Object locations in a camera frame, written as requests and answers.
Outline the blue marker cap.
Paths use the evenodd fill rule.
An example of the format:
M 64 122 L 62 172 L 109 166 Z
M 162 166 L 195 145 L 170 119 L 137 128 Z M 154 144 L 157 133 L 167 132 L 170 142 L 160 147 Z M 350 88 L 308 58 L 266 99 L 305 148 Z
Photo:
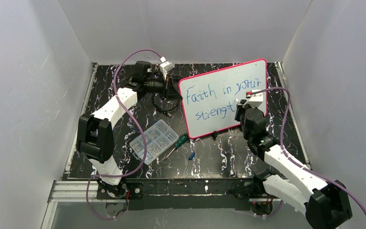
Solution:
M 192 152 L 188 159 L 193 160 L 194 157 L 195 157 L 195 152 Z

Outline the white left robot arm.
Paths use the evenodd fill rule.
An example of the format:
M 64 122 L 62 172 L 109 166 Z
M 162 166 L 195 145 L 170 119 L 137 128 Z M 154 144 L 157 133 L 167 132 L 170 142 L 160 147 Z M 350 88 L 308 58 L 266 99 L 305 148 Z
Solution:
M 116 95 L 99 110 L 80 116 L 76 150 L 94 165 L 104 183 L 117 186 L 124 177 L 113 157 L 113 129 L 118 120 L 146 94 L 158 94 L 163 100 L 181 100 L 168 76 L 173 68 L 174 64 L 164 58 L 155 72 L 151 63 L 137 61 L 133 74 L 121 82 Z

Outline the pink framed whiteboard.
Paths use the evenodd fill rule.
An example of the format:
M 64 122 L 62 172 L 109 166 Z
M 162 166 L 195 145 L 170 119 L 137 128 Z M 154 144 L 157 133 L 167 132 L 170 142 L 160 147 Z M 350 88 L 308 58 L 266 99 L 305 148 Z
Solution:
M 183 98 L 183 115 L 191 139 L 234 126 L 236 101 L 246 92 L 265 90 L 267 61 L 258 59 L 183 78 L 178 88 Z

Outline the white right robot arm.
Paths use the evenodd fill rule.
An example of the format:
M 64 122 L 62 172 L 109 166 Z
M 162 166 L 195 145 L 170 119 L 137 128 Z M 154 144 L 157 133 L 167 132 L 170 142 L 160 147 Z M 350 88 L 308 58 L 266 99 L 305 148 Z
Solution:
M 240 122 L 250 151 L 280 174 L 266 170 L 254 177 L 261 193 L 278 197 L 304 214 L 314 229 L 336 229 L 352 218 L 353 213 L 345 186 L 333 184 L 311 174 L 309 168 L 282 149 L 277 139 L 266 131 L 264 113 L 249 101 L 236 105 L 235 120 Z

